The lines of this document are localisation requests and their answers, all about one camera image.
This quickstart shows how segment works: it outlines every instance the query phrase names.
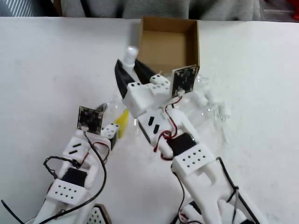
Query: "open cardboard box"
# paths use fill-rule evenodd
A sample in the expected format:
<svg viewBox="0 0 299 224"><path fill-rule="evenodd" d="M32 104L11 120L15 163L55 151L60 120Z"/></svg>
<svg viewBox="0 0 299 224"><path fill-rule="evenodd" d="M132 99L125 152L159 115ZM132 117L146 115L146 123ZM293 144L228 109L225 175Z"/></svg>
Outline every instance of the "open cardboard box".
<svg viewBox="0 0 299 224"><path fill-rule="evenodd" d="M188 65L199 66L198 22L144 17L138 60L164 75Z"/></svg>

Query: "red wire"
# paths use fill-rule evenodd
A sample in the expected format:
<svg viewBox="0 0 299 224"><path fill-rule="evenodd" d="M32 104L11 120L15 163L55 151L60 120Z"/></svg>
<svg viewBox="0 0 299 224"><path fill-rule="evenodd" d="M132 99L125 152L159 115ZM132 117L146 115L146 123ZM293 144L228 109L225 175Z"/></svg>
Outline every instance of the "red wire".
<svg viewBox="0 0 299 224"><path fill-rule="evenodd" d="M88 154L89 154L89 150L87 151L86 155L84 156L81 165L83 165L83 163L85 162L85 159L87 158Z"/></svg>
<svg viewBox="0 0 299 224"><path fill-rule="evenodd" d="M178 134L178 127L177 127L176 123L174 122L174 120L172 119L172 117L171 117L171 116L169 115L169 113L167 112L167 107L168 107L169 105L177 104L181 99L182 99L182 97L179 97L179 99L178 99L176 102L171 103L171 104L168 104L168 105L166 105L166 107L164 108L164 110L165 110L166 114L168 115L168 117L169 117L169 119L170 119L170 121L171 121L171 123L172 123L172 125L173 125L173 127L174 127L174 130L175 130L175 132L174 132L174 134L173 134L173 136L172 136L173 138L176 137L177 134Z"/></svg>
<svg viewBox="0 0 299 224"><path fill-rule="evenodd" d="M106 155L106 157L103 159L103 161L105 161L107 158L108 158L108 155L109 155L109 152L110 152L110 147L109 145L107 145L105 142L101 142L101 141L96 141L93 143L93 146L94 144L100 144L100 145L103 145L103 146L106 146L108 148L108 153Z"/></svg>
<svg viewBox="0 0 299 224"><path fill-rule="evenodd" d="M156 144L156 146L154 147L154 152L157 152L158 145L159 145L159 141L160 141L160 138L161 138L162 136L164 137L164 139L172 139L172 138L174 138L174 137L177 136L177 134L178 134L178 126L176 125L176 123L174 122L174 120L172 119L172 117L171 117L171 116L169 115L169 113L167 112L167 106L177 104L181 99L182 99L182 97L179 97L179 99L178 99L176 102L171 103L171 104L168 104L168 105L166 105L166 107L164 108L166 114L168 115L168 117L169 117L169 119L170 119L170 121L171 121L171 123L172 123L172 125L173 125L173 127L174 127L175 132L174 132L174 134L172 135L171 131L169 131L169 130L162 131L162 132L160 133L159 137L158 137L157 144ZM170 160L173 159L173 158L171 158L171 159L165 158L165 157L163 156L162 153L161 153L161 158L162 158L163 160L166 160L166 161L170 161Z"/></svg>

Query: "cable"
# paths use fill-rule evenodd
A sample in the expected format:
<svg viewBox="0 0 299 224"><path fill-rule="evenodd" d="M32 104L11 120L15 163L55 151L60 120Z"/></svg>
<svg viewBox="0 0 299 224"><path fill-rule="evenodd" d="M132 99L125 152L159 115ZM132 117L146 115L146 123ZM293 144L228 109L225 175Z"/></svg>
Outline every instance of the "cable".
<svg viewBox="0 0 299 224"><path fill-rule="evenodd" d="M179 208L178 208L178 219L179 219L179 221L180 221L180 223L184 223L184 224L189 224L189 223L198 223L198 224L202 224L200 221L189 221L189 222L183 222L182 220L181 220L181 217L180 217L180 210L181 210L181 208L182 208L182 205L183 205L183 202L184 202L184 199L185 199L185 190L184 190L184 187L183 187L183 184L182 184L182 182L181 182L181 180L179 179L179 177L178 177L178 175L176 174L176 173L173 173L175 176L176 176L176 178L178 179L178 182L179 182L179 184L181 185L181 188L182 188L182 191L183 191L183 199L182 199L182 202L181 202L181 204L179 205Z"/></svg>
<svg viewBox="0 0 299 224"><path fill-rule="evenodd" d="M81 166L83 165L83 163L85 162L85 160L86 160L86 158L87 158L87 156L88 156L88 154L89 154L89 149L88 149L86 155L84 156L84 158L83 158L83 160L82 160Z"/></svg>
<svg viewBox="0 0 299 224"><path fill-rule="evenodd" d="M28 221L26 221L26 222L25 222L25 224L32 223L32 221L33 221L33 220L35 220L35 219L36 219L36 217L37 217L37 216L35 216L35 217L33 217L33 218L29 219Z"/></svg>
<svg viewBox="0 0 299 224"><path fill-rule="evenodd" d="M171 103L171 104L168 104L168 105L166 105L166 107L164 108L165 113L168 115L168 117L169 117L169 119L170 119L170 121L171 121L171 123L172 123L172 125L173 125L173 127L174 127L174 130L175 130L175 132L174 132L172 138L174 138L174 137L177 136L177 134L178 134L178 127L177 127L176 123L174 122L174 120L172 119L172 117L171 117L171 116L169 115L169 113L167 112L167 107L168 107L169 105L173 106L173 105L177 104L182 98L183 98L183 97L179 97L178 100L177 100L176 102Z"/></svg>
<svg viewBox="0 0 299 224"><path fill-rule="evenodd" d="M170 104L168 104L168 105L166 105L165 106L165 108L164 108L164 111L165 111L165 113L168 115L168 117L169 117L169 119L170 119L170 122L171 122L171 124L172 124L172 126L174 127L174 134L172 135L172 133L171 133L171 131L169 131L169 130L165 130L165 131L162 131L161 133L160 133L160 135L159 135L159 137L158 137L158 141L157 141L157 144L156 144L156 146L154 147L154 152L157 152L157 150L158 150L158 145L159 145L159 141L160 141L160 138L163 136L165 139L172 139L172 138L174 138L174 137L176 137L177 136L177 134L178 134L178 126L176 125L176 123L174 122L174 120L172 119L172 117L169 115L169 113L167 112L167 107L169 106L169 105L172 105L172 107L174 108L174 104L177 104L180 100L182 99L182 97L179 97L179 99L176 101L176 102L174 102L174 103L170 103ZM162 154L161 154L161 159L163 159L163 160L166 160L166 161L171 161L171 160L173 160L173 158L165 158Z"/></svg>
<svg viewBox="0 0 299 224"><path fill-rule="evenodd" d="M70 159L66 159L66 158L63 158L63 157L59 157L59 156L50 156L43 162L43 165L46 167L48 172L54 177L54 179L57 179L58 176L57 176L55 170L50 169L50 167L47 165L47 162L51 159L57 159L57 160L63 160L63 161L70 162L76 168L80 168L80 166L81 166L81 164L77 160L70 160Z"/></svg>
<svg viewBox="0 0 299 224"><path fill-rule="evenodd" d="M67 211L64 211L64 212L62 212L62 213L60 213L60 214L54 215L54 216L52 216L52 217L50 217L50 218L47 218L46 220L42 221L42 222L39 223L39 224L45 224L45 223L47 223L47 222L49 222L49 221L51 221L51 220L53 220L53 219L59 218L59 217L64 216L64 215L66 215L66 214L68 214L68 213L71 213L72 211L75 211L75 210L78 210L78 209L82 208L83 206L89 204L89 203L92 202L94 199L96 199L96 198L100 195L100 193L103 191L103 189L104 189L104 186L105 186L105 184L106 184L106 180L107 180L107 171L106 171L106 167L105 167L104 161L102 160L102 158L101 158L100 154L98 153L97 149L96 149L96 148L93 146L93 144L90 142L89 138L88 138L87 135L86 135L86 132L83 132L83 133L84 133L84 136L87 138L87 141L88 141L90 147L91 147L92 150L96 153L96 155L97 155L98 159L100 160L101 165L102 165L102 167L103 167L103 170L104 170L104 180L103 180L103 184L102 184L101 188L99 189L99 191L98 191L92 198L90 198L89 200L87 200L86 202L84 202L84 203L82 203L82 204L80 204L80 205L78 205L78 206L76 206L76 207L74 207L74 208L72 208L72 209L69 209L69 210L67 210Z"/></svg>
<svg viewBox="0 0 299 224"><path fill-rule="evenodd" d="M247 212L250 214L250 216L252 217L252 219L254 220L254 222L255 222L256 224L259 224L260 222L258 221L257 217L253 214L253 212L251 211L250 207L247 205L246 201L244 200L244 198L243 198L243 197L241 196L241 194L239 193L239 187L238 187L238 186L235 186L233 180L230 178L230 176L229 176L229 174L228 174L228 171L226 170L226 168L225 168L225 166L224 166L224 163L223 163L223 161L222 161L222 158L221 158L221 157L217 157L216 160L219 160L220 165L221 165L221 167L222 167L222 170L223 170L223 172L224 172L224 175L226 176L226 178L227 178L227 180L228 180L230 186L234 189L234 191L236 190L235 193L238 194L238 199L239 199L239 200L241 201L241 203L244 205L245 209L246 209Z"/></svg>
<svg viewBox="0 0 299 224"><path fill-rule="evenodd" d="M106 162L105 162L105 164L106 164L107 161L108 161L109 153L110 153L110 147L109 147L109 145L106 144L105 142L102 142L102 141L96 141L96 142L94 142L94 143L93 143L93 146L94 146L94 144L100 144L100 145L106 146L106 147L108 148L108 152L107 152L105 158L103 159L104 162L106 161Z"/></svg>
<svg viewBox="0 0 299 224"><path fill-rule="evenodd" d="M25 224L22 220L19 219L19 217L17 217L16 214L14 214L13 211L11 211L11 209L9 208L9 206L3 201L1 200L1 203L3 204L4 208L6 208L6 210L21 224Z"/></svg>

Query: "circuit board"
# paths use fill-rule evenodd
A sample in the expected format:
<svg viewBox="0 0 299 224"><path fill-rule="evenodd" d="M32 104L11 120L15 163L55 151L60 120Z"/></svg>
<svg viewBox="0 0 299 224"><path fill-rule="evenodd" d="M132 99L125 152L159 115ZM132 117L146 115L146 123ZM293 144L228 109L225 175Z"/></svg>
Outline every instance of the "circuit board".
<svg viewBox="0 0 299 224"><path fill-rule="evenodd" d="M173 81L171 96L173 98L177 97L180 92L188 93L193 90L198 70L199 67L197 65L191 65L172 71Z"/></svg>
<svg viewBox="0 0 299 224"><path fill-rule="evenodd" d="M80 106L77 129L100 135L102 120L103 112Z"/></svg>

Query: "black wire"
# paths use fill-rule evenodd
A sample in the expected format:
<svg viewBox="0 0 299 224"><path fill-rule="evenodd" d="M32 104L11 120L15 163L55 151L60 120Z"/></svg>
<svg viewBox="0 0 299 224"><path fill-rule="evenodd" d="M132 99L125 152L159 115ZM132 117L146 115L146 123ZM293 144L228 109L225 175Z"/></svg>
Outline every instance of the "black wire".
<svg viewBox="0 0 299 224"><path fill-rule="evenodd" d="M184 224L189 224L189 223L199 223L199 224L202 224L200 221L189 221L189 222L183 222L182 220L181 220L181 218L180 218L180 216L179 216L179 211L181 210L181 208L182 208L182 205L183 205L183 202L184 202L184 199L185 199L185 190L184 190L184 187L183 187L183 184L182 184L182 182L181 182L181 180L179 179L179 177L178 177L178 175L176 174L176 173L173 173L175 176L176 176L176 178L178 179L178 182L179 182L179 184L181 185L181 188L182 188L182 191L183 191L183 199L182 199L182 202L181 202L181 204L179 205L179 208L178 208L178 219L179 219L179 221L180 221L180 223L184 223Z"/></svg>
<svg viewBox="0 0 299 224"><path fill-rule="evenodd" d="M21 224L25 224L22 220L19 219L19 217L17 217L16 214L14 214L13 211L11 211L11 209L9 208L9 206L3 201L1 200L1 203L3 204L4 208L6 208L6 210Z"/></svg>
<svg viewBox="0 0 299 224"><path fill-rule="evenodd" d="M87 138L87 141L88 141L90 147L92 148L92 150L96 153L98 159L99 159L100 162L101 162L101 165L102 165L102 167L103 167L103 170L104 170L104 180L103 180L103 184L102 184L101 188L99 189L99 191L98 191L92 198L90 198L90 199L87 200L86 202L84 202L84 203L82 203L82 204L80 204L80 205L78 205L78 206L76 206L76 207L74 207L74 208L72 208L72 209L69 209L69 210L67 210L67 211L64 211L64 212L62 212L62 213L60 213L60 214L54 215L54 216L52 216L52 217L50 217L50 218L47 218L46 220L42 221L42 222L39 223L39 224L45 224L45 223L47 223L47 222L49 222L49 221L51 221L51 220L53 220L53 219L59 218L59 217L61 217L61 216L64 216L64 215L66 215L66 214L72 212L72 211L75 211L75 210L78 210L78 209L82 208L83 206L89 204L89 203L92 202L94 199L96 199L96 198L100 195L100 193L103 191L104 186L105 186L105 184L106 184L106 179L107 179L107 171L106 171L106 167L105 167L104 161L102 160L102 158L101 158L100 154L98 153L97 149L96 149L96 148L93 146L93 144L90 142L89 138L88 138L87 135L86 135L86 132L84 132L84 136Z"/></svg>
<svg viewBox="0 0 299 224"><path fill-rule="evenodd" d="M108 156L110 154L110 147L108 145L106 145L106 143L105 144L101 144L100 142L97 142L97 141L94 142L93 145L94 144L99 144L99 145L102 145L102 146L106 146L108 148L108 152L107 152L105 158L103 159L104 163L106 164L108 162Z"/></svg>
<svg viewBox="0 0 299 224"><path fill-rule="evenodd" d="M235 223L235 215L236 215L236 213L237 213L237 207L236 207L236 203L237 203L237 197L238 197L238 195L239 195L239 187L238 186L235 186L235 188L234 188L234 191L233 191L233 193L231 194L231 196L228 198L228 200L226 201L226 203L229 203L231 200L232 200L232 198L233 198L233 196L235 195L235 197L236 197L236 201L235 201L235 206L234 206L234 213L233 213L233 219L232 219L232 224L234 224Z"/></svg>
<svg viewBox="0 0 299 224"><path fill-rule="evenodd" d="M219 160L222 170L224 172L224 175L226 176L226 178L228 179L228 182L230 184L230 186L233 189L236 189L237 186L234 185L233 180L230 178L228 171L226 170L224 163L222 161L221 157L217 157L216 160ZM242 197L242 195L240 193L238 193L238 197L241 201L241 203L244 205L245 209L247 210L247 212L250 214L250 216L252 217L252 219L255 221L256 224L259 224L260 222L258 221L258 219L256 218L256 216L253 214L253 212L251 211L250 207L247 205L246 201L244 200L244 198Z"/></svg>
<svg viewBox="0 0 299 224"><path fill-rule="evenodd" d="M58 176L57 176L55 170L50 169L50 167L47 165L47 162L51 159L57 159L57 160L63 160L63 161L70 162L76 168L79 168L81 166L81 164L77 160L70 160L70 159L66 159L64 157L59 157L59 156L50 156L43 162L43 165L46 167L48 172L54 177L54 179L57 179Z"/></svg>

